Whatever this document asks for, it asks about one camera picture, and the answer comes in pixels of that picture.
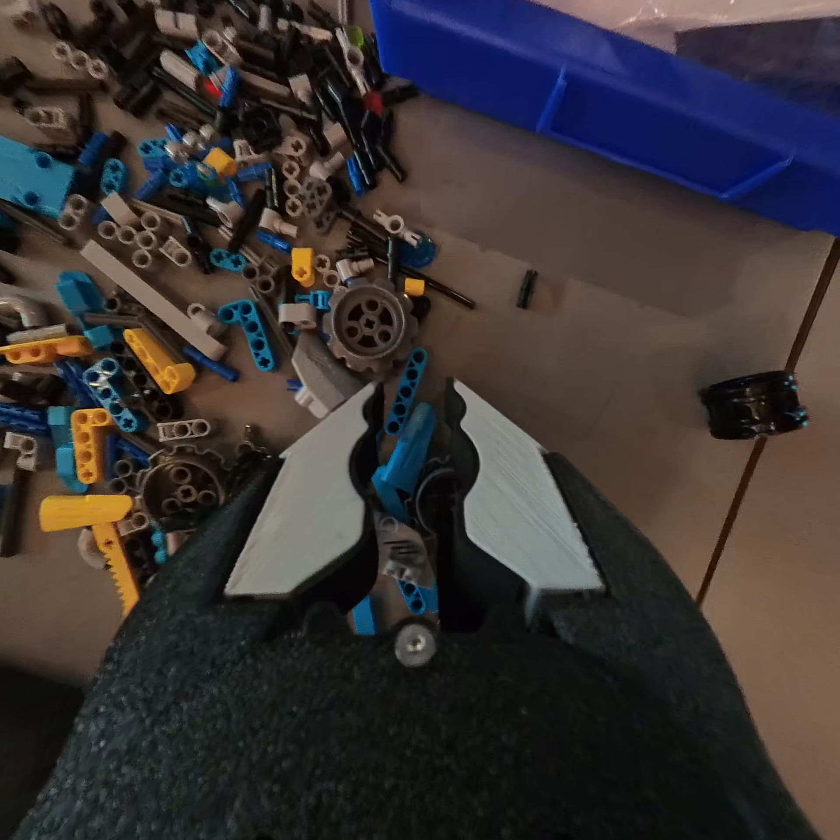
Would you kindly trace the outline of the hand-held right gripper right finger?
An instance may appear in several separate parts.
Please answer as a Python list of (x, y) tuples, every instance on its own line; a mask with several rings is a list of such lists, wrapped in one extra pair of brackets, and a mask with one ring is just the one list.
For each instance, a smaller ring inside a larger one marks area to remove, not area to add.
[(606, 583), (550, 466), (550, 452), (466, 383), (447, 381), (455, 494), (440, 561), (441, 618), (497, 609), (537, 622), (546, 602), (599, 598)]

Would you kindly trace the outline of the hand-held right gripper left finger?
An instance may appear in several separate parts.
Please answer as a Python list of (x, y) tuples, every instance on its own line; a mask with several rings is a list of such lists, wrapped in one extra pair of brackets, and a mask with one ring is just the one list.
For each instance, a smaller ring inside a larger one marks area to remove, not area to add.
[(230, 602), (294, 616), (349, 613), (377, 575), (367, 486), (376, 468), (384, 389), (371, 382), (280, 455), (280, 467), (224, 587)]

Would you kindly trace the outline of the blue cone piece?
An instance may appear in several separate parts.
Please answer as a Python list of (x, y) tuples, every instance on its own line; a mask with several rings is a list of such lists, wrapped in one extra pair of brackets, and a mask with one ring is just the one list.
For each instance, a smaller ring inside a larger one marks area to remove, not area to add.
[(436, 424), (433, 407), (418, 404), (390, 458), (373, 474), (372, 484), (385, 513), (399, 521), (407, 521), (405, 501), (417, 488)]

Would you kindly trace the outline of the pile of building pieces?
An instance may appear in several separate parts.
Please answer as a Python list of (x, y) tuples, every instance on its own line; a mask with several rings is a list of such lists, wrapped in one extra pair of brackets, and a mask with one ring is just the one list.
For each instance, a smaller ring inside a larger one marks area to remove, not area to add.
[[(238, 326), (258, 371), (281, 368), (315, 417), (368, 375), (327, 346), (334, 290), (385, 281), (418, 328), (437, 292), (430, 235), (359, 202), (390, 173), (395, 107), (418, 96), (382, 67), (353, 2), (2, 2), (2, 258), (35, 257), (36, 236), (70, 266), (40, 303), (2, 266), (2, 443), (15, 474), (52, 455), (67, 496), (44, 530), (79, 529), (127, 615), (196, 529), (143, 513), (139, 473), (164, 448), (211, 448), (211, 421), (178, 396), (224, 364)], [(417, 338), (385, 407), (395, 444), (428, 353)], [(372, 495), (380, 574), (430, 587), (437, 534)]]

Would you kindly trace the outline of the grey toothed wheel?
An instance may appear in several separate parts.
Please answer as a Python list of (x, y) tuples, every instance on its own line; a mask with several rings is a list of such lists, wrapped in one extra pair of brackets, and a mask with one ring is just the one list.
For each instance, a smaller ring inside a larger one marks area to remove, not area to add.
[(406, 510), (415, 527), (432, 533), (446, 525), (451, 519), (458, 491), (459, 480), (452, 457), (430, 458), (421, 468), (414, 492), (406, 502)]
[(334, 290), (322, 319), (332, 355), (377, 381), (407, 361), (418, 333), (408, 297), (385, 281)]
[(177, 444), (150, 457), (136, 491), (143, 513), (163, 532), (197, 528), (228, 500), (224, 457), (211, 448)]

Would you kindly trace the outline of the black rubber tyre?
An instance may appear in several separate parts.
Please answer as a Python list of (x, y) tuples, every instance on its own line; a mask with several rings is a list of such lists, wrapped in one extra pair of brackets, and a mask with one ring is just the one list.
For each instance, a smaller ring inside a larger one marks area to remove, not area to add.
[(810, 422), (794, 373), (766, 371), (707, 385), (698, 391), (710, 435), (752, 440), (788, 434)]

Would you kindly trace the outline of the blue storage bin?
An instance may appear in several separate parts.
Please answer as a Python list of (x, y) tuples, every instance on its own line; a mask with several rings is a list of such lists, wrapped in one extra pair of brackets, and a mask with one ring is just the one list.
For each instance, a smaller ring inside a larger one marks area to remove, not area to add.
[(838, 236), (838, 119), (532, 2), (371, 2), (428, 95), (802, 231)]

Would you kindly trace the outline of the clear plastic bags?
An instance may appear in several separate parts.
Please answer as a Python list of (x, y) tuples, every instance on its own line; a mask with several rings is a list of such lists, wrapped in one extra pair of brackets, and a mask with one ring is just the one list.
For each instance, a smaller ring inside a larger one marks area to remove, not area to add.
[(839, 110), (838, 1), (544, 1), (787, 101)]

